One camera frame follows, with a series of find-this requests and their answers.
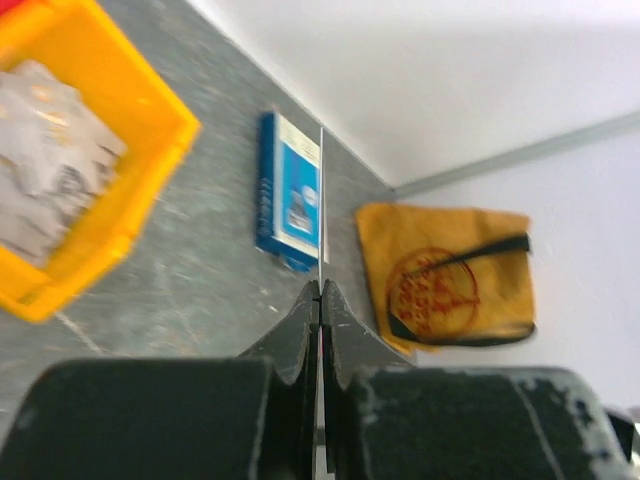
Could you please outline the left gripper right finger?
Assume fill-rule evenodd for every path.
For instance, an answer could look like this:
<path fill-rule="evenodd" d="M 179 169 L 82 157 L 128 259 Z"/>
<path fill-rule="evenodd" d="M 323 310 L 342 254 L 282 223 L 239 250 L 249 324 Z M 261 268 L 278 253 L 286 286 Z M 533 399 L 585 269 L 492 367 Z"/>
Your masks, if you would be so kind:
<path fill-rule="evenodd" d="M 419 368 L 321 294 L 326 455 L 339 479 L 627 479 L 590 386 L 549 367 Z"/>

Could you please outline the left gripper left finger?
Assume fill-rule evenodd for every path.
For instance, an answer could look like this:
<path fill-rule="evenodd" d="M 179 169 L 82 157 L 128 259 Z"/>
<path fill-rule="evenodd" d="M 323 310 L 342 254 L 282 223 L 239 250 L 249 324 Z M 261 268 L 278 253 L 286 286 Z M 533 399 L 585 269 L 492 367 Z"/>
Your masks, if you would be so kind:
<path fill-rule="evenodd" d="M 83 358 L 46 369 L 1 448 L 5 479 L 311 479 L 319 286 L 232 358 Z"/>

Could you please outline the black VIP card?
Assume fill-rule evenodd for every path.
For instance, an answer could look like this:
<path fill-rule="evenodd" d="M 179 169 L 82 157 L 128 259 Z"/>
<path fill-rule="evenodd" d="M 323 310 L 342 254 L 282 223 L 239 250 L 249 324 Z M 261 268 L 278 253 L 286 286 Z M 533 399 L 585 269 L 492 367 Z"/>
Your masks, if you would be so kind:
<path fill-rule="evenodd" d="M 323 292 L 324 287 L 324 270 L 325 270 L 325 167 L 324 167 L 324 133 L 323 126 L 320 127 L 319 136 L 319 177 L 318 177 L 318 220 L 319 220 L 319 236 L 318 236 L 318 283 L 319 292 Z M 324 372 L 323 372 L 323 332 L 322 319 L 319 319 L 318 329 L 318 388 L 317 388 L 317 414 L 316 414 L 316 479 L 327 479 L 326 466 L 326 446 L 321 443 L 325 440 L 325 408 L 324 408 Z"/>

